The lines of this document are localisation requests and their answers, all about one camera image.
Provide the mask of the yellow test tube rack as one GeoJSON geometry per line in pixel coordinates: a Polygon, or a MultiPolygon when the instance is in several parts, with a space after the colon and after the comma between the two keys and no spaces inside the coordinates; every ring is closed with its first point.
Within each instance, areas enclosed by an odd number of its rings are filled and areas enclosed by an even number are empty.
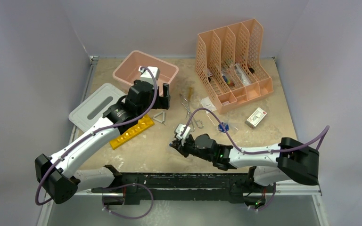
{"type": "Polygon", "coordinates": [[[130,127],[127,131],[125,131],[122,135],[118,136],[116,139],[109,142],[111,148],[113,150],[117,149],[121,145],[130,141],[143,131],[148,130],[150,127],[154,126],[153,120],[145,115],[141,119],[138,120],[138,123],[132,127],[130,127]]]}

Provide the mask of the brown bristle tube brush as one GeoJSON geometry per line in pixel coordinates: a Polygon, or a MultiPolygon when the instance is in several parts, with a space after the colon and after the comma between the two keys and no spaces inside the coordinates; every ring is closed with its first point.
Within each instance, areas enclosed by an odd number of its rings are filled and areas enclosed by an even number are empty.
{"type": "Polygon", "coordinates": [[[188,112],[190,112],[190,106],[189,106],[189,104],[190,104],[190,100],[191,100],[191,97],[192,97],[193,93],[194,93],[193,87],[189,87],[188,95],[187,95],[187,98],[186,98],[186,100],[187,100],[187,101],[186,101],[186,104],[187,104],[187,110],[188,110],[188,112]]]}

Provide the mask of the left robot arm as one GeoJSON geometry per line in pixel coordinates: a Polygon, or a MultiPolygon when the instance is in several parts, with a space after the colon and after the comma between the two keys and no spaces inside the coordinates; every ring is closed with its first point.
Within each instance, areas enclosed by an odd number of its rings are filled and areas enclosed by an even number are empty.
{"type": "Polygon", "coordinates": [[[102,117],[72,144],[57,153],[47,156],[39,155],[35,163],[35,171],[39,185],[35,195],[35,203],[39,201],[42,189],[56,204],[69,200],[76,192],[106,188],[115,193],[120,190],[122,180],[116,176],[116,169],[111,165],[94,170],[80,170],[85,161],[100,148],[125,134],[137,125],[138,120],[151,109],[169,109],[169,84],[163,84],[163,95],[159,95],[159,87],[135,80],[128,94],[103,112],[102,117]]]}

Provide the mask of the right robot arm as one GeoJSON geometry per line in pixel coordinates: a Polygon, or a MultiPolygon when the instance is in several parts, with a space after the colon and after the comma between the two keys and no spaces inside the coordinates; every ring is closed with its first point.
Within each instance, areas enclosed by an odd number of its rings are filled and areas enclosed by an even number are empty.
{"type": "Polygon", "coordinates": [[[175,139],[169,146],[184,157],[193,155],[211,162],[219,170],[249,167],[246,186],[253,192],[284,180],[307,186],[319,184],[319,152],[290,137],[283,137],[277,144],[244,147],[240,151],[217,143],[208,134],[175,139]]]}

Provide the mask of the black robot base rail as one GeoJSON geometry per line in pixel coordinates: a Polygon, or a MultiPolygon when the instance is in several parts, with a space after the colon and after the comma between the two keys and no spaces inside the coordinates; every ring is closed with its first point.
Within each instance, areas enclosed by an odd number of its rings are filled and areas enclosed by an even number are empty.
{"type": "Polygon", "coordinates": [[[259,186],[251,182],[248,173],[153,173],[119,172],[106,187],[93,188],[93,193],[104,194],[104,204],[113,205],[120,194],[126,205],[136,205],[142,200],[155,201],[227,201],[254,208],[266,204],[266,196],[275,186],[259,186]]]}

